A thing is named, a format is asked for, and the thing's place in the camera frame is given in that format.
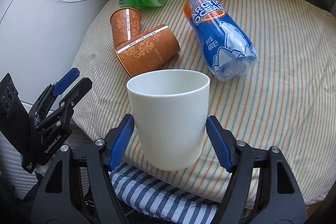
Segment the white plastic cup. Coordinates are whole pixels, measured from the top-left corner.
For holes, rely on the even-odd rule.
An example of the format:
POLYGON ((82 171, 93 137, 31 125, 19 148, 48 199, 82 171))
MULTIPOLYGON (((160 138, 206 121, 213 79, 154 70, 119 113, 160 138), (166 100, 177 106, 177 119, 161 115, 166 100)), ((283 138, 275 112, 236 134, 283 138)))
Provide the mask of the white plastic cup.
POLYGON ((131 78, 126 88, 146 160, 167 171, 192 166, 205 137, 208 75, 184 69, 153 71, 131 78))

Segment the orange paper cup with seam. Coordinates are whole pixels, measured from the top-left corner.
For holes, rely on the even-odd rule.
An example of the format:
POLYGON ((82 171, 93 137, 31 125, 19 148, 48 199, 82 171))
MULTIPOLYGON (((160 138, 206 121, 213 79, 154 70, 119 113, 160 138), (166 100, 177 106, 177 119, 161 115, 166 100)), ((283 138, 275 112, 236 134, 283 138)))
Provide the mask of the orange paper cup with seam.
POLYGON ((133 8, 122 8, 110 17, 113 45, 131 40, 141 33, 141 14, 133 8))

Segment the blue white striped cloth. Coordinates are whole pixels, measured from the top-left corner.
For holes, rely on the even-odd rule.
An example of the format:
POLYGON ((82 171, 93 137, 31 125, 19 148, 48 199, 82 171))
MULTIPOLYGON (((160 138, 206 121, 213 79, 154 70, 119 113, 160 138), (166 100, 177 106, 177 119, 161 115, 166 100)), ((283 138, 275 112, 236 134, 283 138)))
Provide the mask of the blue white striped cloth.
POLYGON ((172 223, 210 223, 219 204, 123 163, 109 174, 116 196, 134 210, 172 223))

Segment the blue Arctic Ocean bottle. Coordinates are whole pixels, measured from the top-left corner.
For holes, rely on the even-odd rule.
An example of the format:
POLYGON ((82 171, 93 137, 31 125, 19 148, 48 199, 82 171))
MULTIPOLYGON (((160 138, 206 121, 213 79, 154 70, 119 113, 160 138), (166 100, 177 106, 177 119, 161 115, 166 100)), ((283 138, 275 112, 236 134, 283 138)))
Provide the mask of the blue Arctic Ocean bottle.
POLYGON ((244 75, 257 61, 253 43, 218 0, 189 0, 184 14, 208 69, 219 81, 244 75))

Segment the striped yellow seat cushion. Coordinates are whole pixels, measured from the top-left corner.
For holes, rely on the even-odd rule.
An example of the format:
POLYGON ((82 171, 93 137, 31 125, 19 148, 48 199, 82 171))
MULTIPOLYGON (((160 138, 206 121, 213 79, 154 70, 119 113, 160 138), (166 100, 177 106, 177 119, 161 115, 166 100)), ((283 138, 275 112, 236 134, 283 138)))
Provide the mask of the striped yellow seat cushion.
MULTIPOLYGON (((252 147, 278 146, 307 205, 335 182, 335 17, 302 0, 219 0, 247 34, 256 65, 227 82, 211 77, 209 113, 252 147)), ((114 51, 110 0, 73 65, 92 80, 73 119, 92 139, 130 112, 129 76, 114 51)))

